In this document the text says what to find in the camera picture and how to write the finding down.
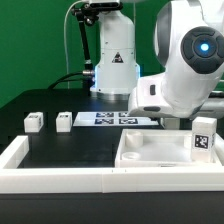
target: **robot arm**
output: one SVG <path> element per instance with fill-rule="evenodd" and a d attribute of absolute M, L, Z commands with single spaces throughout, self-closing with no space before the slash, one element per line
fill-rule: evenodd
<path fill-rule="evenodd" d="M 214 2 L 171 1 L 160 11 L 155 50 L 165 72 L 138 80 L 130 115 L 187 118 L 200 110 L 224 72 L 224 1 Z"/>
<path fill-rule="evenodd" d="M 89 0 L 81 9 L 74 9 L 84 37 L 82 40 L 86 64 L 89 63 L 90 56 L 86 34 L 83 32 L 84 22 L 92 26 L 95 21 L 99 21 L 101 58 L 95 66 L 95 85 L 90 88 L 90 93 L 93 97 L 112 101 L 127 100 L 137 85 L 140 73 L 135 60 L 135 27 L 120 12 L 122 2 Z"/>

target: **green backdrop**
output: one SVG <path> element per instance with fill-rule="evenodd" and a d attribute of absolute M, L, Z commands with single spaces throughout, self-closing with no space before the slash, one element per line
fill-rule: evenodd
<path fill-rule="evenodd" d="M 153 49 L 156 15 L 168 0 L 136 4 L 137 62 L 143 75 L 162 71 Z M 28 89 L 47 88 L 66 74 L 63 25 L 72 0 L 0 1 L 0 107 Z M 133 19 L 133 4 L 122 11 Z M 98 26 L 87 28 L 93 62 L 99 61 Z M 70 71 L 83 69 L 77 21 L 68 20 Z"/>

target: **black table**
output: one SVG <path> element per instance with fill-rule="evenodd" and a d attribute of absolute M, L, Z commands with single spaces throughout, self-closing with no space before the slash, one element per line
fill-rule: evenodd
<path fill-rule="evenodd" d="M 113 167 L 125 127 L 76 127 L 57 134 L 59 112 L 127 111 L 127 102 L 92 99 L 83 90 L 31 90 L 0 110 L 0 150 L 24 133 L 30 112 L 44 127 L 30 134 L 30 152 L 19 168 Z M 224 192 L 0 195 L 1 223 L 224 223 Z"/>

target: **light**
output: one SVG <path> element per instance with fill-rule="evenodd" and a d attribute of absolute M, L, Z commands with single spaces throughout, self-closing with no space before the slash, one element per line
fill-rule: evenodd
<path fill-rule="evenodd" d="M 94 85 L 95 88 L 97 88 L 97 84 L 98 84 L 97 77 L 98 77 L 98 66 L 95 67 L 95 85 Z"/>
<path fill-rule="evenodd" d="M 209 50 L 209 45 L 208 44 L 202 44 L 201 45 L 201 50 L 204 51 L 204 52 L 208 51 Z"/>

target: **white cube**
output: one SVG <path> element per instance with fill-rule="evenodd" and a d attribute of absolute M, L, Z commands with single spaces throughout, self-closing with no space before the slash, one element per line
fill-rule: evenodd
<path fill-rule="evenodd" d="M 215 150 L 217 119 L 197 117 L 192 125 L 191 158 L 194 161 L 212 162 Z"/>
<path fill-rule="evenodd" d="M 44 125 L 44 116 L 42 112 L 30 113 L 24 119 L 25 132 L 39 132 Z"/>
<path fill-rule="evenodd" d="M 57 132 L 70 132 L 72 127 L 72 113 L 61 112 L 56 119 Z"/>

